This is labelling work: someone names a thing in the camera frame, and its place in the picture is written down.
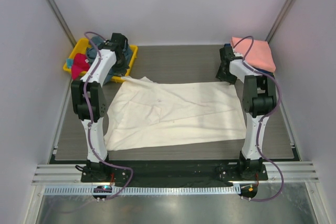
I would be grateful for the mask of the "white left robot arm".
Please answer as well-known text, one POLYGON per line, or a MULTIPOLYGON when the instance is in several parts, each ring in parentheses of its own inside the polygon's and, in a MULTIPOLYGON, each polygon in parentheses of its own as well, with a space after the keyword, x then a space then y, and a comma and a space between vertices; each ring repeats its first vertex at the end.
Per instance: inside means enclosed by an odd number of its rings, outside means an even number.
POLYGON ((104 143, 103 119, 107 102, 102 86, 111 69, 123 69, 127 65, 124 53, 129 48, 128 39, 121 33, 113 33, 109 40, 96 45, 89 39, 96 57, 87 73, 71 83, 71 98, 74 113, 85 130, 88 145, 86 165, 76 166, 82 173, 82 182, 106 182, 112 179, 117 169, 132 179, 133 169, 109 163, 104 143))

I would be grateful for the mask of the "yellow plastic bin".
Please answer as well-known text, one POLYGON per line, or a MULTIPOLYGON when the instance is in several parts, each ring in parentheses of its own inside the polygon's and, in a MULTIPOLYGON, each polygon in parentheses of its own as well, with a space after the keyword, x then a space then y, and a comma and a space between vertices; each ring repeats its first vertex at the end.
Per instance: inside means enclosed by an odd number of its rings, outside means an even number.
MULTIPOLYGON (((134 61, 137 58, 137 53, 138 53, 138 46, 136 45, 129 45, 130 49, 132 50, 131 58, 129 61, 129 68, 126 71, 125 76, 129 76, 134 64, 134 61)), ((86 50, 88 48, 91 48, 91 45, 89 43, 89 40, 87 38, 81 38, 75 45, 73 51, 71 52, 70 56, 66 60, 66 63, 63 66, 63 70, 65 72, 68 72, 72 79, 75 79, 77 77, 82 77, 84 76, 87 71, 82 71, 79 72, 79 70, 89 70, 90 64, 88 63, 89 61, 86 59, 86 50)), ((113 76, 111 77, 112 82, 116 83, 121 83, 124 80, 122 77, 119 76, 113 76)))

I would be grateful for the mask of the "cream white t shirt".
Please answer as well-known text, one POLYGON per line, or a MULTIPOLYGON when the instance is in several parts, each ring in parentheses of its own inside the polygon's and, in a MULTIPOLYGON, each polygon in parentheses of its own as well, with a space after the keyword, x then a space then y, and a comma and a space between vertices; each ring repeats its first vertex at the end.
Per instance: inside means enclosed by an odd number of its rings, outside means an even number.
POLYGON ((242 140, 246 125, 226 82, 164 84, 125 77, 107 111, 107 150, 242 140))

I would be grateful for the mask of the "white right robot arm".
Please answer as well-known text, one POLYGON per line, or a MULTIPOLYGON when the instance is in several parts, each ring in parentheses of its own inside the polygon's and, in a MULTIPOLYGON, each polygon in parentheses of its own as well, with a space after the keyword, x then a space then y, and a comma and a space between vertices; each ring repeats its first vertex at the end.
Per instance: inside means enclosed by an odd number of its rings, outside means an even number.
POLYGON ((241 105, 247 120, 238 162, 220 166, 220 178, 223 181, 255 180, 258 176, 266 179, 262 144, 269 114, 278 102, 276 85, 271 75, 250 66, 230 44, 225 44, 219 53, 221 63, 216 78, 229 84, 235 84, 237 80, 243 83, 241 105))

